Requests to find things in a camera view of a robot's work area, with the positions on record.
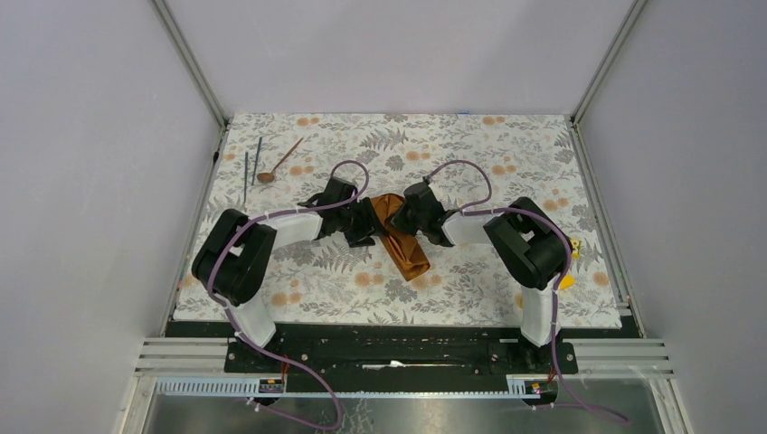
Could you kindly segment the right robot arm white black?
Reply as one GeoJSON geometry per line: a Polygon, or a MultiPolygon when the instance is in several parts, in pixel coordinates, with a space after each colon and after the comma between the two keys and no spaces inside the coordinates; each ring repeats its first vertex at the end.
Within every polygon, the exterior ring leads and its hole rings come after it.
{"type": "Polygon", "coordinates": [[[572,265],[573,248],[532,199],[520,197],[504,208],[448,210],[423,181],[405,190],[404,205],[387,222],[410,235],[421,233],[442,247],[492,246],[523,287],[520,331],[527,342],[518,349],[520,363],[540,373],[554,361],[551,343],[561,329],[557,292],[572,265]]]}

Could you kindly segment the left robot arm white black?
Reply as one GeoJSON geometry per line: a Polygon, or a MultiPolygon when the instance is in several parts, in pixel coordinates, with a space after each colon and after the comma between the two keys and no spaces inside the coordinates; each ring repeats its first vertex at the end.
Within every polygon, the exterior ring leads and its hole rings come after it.
{"type": "Polygon", "coordinates": [[[191,272],[224,307],[235,334],[249,343],[246,360],[261,372],[275,368],[278,344],[271,341],[276,325],[259,290],[274,250],[320,240],[337,232],[349,247],[374,245],[387,233],[369,198],[360,198],[353,184],[332,177],[324,190],[294,210],[255,219],[228,209],[222,213],[198,250],[191,272]]]}

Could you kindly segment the orange cloth napkin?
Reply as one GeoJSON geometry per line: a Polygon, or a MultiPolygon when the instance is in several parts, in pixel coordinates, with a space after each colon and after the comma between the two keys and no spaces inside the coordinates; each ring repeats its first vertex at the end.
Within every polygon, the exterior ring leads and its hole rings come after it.
{"type": "Polygon", "coordinates": [[[404,205],[405,199],[394,193],[387,193],[370,199],[375,215],[386,234],[380,235],[386,251],[405,281],[411,281],[426,273],[431,264],[421,244],[414,235],[396,229],[389,223],[404,205]]]}

